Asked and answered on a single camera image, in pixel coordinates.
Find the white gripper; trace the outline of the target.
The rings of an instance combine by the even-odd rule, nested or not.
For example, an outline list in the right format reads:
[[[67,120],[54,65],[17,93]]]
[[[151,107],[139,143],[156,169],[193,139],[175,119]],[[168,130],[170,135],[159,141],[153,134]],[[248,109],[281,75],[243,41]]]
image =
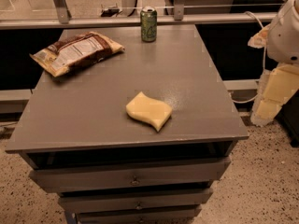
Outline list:
[[[299,91],[299,14],[295,3],[286,3],[270,27],[266,25],[252,36],[248,46],[267,47],[268,57],[279,63],[272,71],[263,71],[252,107],[250,121],[263,127]]]

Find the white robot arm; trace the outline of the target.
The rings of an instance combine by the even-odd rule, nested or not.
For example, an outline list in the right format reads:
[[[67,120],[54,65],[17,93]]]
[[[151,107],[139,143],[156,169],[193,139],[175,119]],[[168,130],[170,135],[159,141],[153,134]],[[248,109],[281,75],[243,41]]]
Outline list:
[[[263,70],[250,116],[254,125],[265,126],[299,90],[299,0],[288,0],[248,45],[264,48],[278,63],[272,71]]]

